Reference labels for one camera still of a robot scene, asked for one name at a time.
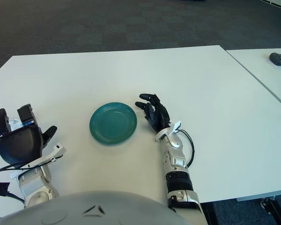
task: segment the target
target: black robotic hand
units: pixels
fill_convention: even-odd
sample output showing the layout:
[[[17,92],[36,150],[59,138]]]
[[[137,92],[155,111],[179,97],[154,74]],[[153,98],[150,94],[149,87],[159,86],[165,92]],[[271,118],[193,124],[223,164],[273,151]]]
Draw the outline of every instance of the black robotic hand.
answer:
[[[0,155],[9,164],[29,163],[42,156],[42,150],[55,134],[51,126],[42,134],[30,104],[18,109],[22,128],[11,131],[5,109],[0,109]]]
[[[170,117],[166,108],[160,104],[157,95],[140,94],[140,98],[149,102],[135,102],[135,105],[145,111],[145,118],[149,121],[153,129],[158,133],[162,129],[168,128]]]

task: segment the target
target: remote control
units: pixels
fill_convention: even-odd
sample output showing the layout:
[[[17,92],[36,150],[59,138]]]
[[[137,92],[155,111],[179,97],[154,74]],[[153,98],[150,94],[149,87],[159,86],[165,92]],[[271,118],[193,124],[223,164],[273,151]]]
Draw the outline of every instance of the remote control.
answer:
[[[277,66],[281,66],[281,54],[272,53],[270,54],[270,60]]]

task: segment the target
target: robotic arm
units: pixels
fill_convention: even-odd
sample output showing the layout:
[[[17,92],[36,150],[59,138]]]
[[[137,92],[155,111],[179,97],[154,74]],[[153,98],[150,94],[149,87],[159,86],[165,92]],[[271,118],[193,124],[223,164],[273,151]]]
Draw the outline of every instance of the robotic arm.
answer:
[[[157,132],[156,140],[161,142],[168,207],[190,222],[207,224],[198,196],[192,187],[182,152],[182,141],[177,135],[180,121],[176,124],[170,123],[169,114],[157,95],[141,94],[140,98],[149,103],[136,102],[135,105],[144,110],[145,118]]]
[[[20,116],[24,127],[13,132],[8,127],[5,111],[1,110],[0,154],[8,163],[20,167],[20,171],[12,176],[18,180],[25,206],[35,206],[0,219],[0,225],[13,225],[15,221],[18,224],[46,225],[207,225],[197,194],[193,191],[183,145],[177,135],[180,122],[170,123],[168,112],[156,95],[141,94],[140,98],[149,103],[135,104],[145,111],[146,119],[157,133],[156,140],[161,142],[168,207],[140,195],[113,191],[76,193],[53,199],[58,192],[50,184],[47,163],[61,157],[65,149],[56,145],[52,154],[41,156],[41,150],[54,132],[41,133],[29,105],[26,108],[30,117],[28,123]],[[17,152],[15,146],[21,145],[12,137],[18,135],[16,138],[21,143],[24,139],[20,136],[24,134],[29,134],[26,137],[32,139],[28,140],[28,146],[22,146],[24,152]],[[28,168],[27,172],[22,171],[24,165]]]
[[[51,126],[42,133],[30,104],[18,109],[18,114],[23,127],[11,131],[6,111],[0,109],[0,155],[10,164],[7,168],[14,166],[19,169],[12,177],[17,178],[24,196],[24,205],[27,207],[59,196],[50,183],[48,164],[55,162],[66,150],[58,144],[49,156],[43,157],[42,150],[55,134],[57,127]],[[8,185],[5,184],[0,183],[1,196],[9,196]]]

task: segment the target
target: gray carpet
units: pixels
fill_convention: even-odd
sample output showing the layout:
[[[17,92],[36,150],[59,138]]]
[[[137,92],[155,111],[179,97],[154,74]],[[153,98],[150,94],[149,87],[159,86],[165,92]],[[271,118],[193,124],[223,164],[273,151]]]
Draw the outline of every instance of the gray carpet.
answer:
[[[281,195],[275,197],[281,206]],[[213,202],[219,225],[276,225],[272,215],[260,206],[260,199],[237,202],[236,199]]]
[[[12,56],[221,45],[281,47],[260,0],[0,0],[0,67]]]

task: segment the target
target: metal joint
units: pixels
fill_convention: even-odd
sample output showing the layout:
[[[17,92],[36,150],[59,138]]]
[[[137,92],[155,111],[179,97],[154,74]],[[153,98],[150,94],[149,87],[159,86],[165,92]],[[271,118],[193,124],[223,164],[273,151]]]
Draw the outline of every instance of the metal joint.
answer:
[[[25,207],[44,203],[59,196],[52,186],[48,165],[31,169],[18,176],[19,188],[25,198]]]

